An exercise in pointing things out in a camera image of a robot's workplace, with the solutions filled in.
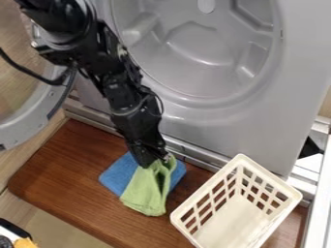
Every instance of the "cable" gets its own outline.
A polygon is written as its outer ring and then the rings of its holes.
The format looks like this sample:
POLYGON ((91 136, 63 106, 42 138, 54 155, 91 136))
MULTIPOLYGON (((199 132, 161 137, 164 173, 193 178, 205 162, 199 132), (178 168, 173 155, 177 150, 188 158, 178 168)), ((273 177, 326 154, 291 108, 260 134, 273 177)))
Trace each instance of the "cable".
POLYGON ((75 72, 75 67, 73 68, 67 68, 66 71, 64 71, 59 77, 57 77, 56 79, 47 79, 44 78, 38 74, 36 74, 35 72, 31 71, 30 69, 23 67, 21 65, 16 64, 16 62, 14 60, 12 60, 7 53, 0 47, 0 56, 8 63, 10 64, 12 67, 14 67, 15 69, 19 70, 20 72, 35 78, 37 80, 40 80, 46 84, 49 84, 51 86, 60 86, 63 84, 63 82, 66 80, 66 78, 72 74, 73 72, 75 72))

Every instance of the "washing machine door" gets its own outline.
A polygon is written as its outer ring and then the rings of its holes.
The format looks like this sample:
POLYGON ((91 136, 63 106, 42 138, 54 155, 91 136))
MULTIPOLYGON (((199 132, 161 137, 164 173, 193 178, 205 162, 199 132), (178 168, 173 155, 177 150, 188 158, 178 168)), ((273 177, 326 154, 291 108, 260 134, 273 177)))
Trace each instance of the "washing machine door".
MULTIPOLYGON (((21 20, 15 1, 1 2, 0 23, 1 48, 18 64, 45 77, 55 78, 61 69, 46 64, 30 47, 28 32, 31 31, 31 23, 28 19, 21 20)), ((1 151, 13 148, 40 132, 59 109, 72 84, 67 81, 64 86, 48 86, 15 70, 1 58, 0 72, 1 151)))
MULTIPOLYGON (((287 176, 330 78, 329 0, 111 0, 98 13, 163 99, 164 134, 287 176)), ((107 111, 88 83, 86 106, 107 111)))

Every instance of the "washing machine drum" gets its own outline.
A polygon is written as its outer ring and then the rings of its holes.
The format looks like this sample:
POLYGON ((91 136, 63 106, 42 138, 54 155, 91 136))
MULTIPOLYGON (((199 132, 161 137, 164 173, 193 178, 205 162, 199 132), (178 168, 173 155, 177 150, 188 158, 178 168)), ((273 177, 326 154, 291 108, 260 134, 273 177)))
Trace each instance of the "washing machine drum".
MULTIPOLYGON (((165 135, 290 173, 329 84, 331 1, 96 4, 163 99, 165 135)), ((107 111, 88 87, 82 102, 107 111)))

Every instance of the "black robotic arm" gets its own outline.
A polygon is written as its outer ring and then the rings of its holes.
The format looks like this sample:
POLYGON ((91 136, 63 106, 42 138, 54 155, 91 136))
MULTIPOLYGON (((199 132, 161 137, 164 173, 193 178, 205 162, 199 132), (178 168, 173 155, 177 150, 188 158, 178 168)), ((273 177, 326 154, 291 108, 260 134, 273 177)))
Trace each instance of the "black robotic arm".
POLYGON ((141 85, 139 67, 93 6, 86 0, 15 1, 35 22, 33 48, 54 65, 77 68, 108 99, 111 120, 137 162, 147 168, 166 159, 159 98, 141 85))

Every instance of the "yellow object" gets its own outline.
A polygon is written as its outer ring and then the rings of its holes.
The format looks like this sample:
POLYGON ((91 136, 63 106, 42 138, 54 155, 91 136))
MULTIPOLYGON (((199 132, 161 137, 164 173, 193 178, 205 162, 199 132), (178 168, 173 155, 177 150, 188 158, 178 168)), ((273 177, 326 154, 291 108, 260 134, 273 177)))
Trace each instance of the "yellow object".
POLYGON ((18 239, 14 243, 15 248, 38 248, 38 246, 31 241, 30 238, 18 239))

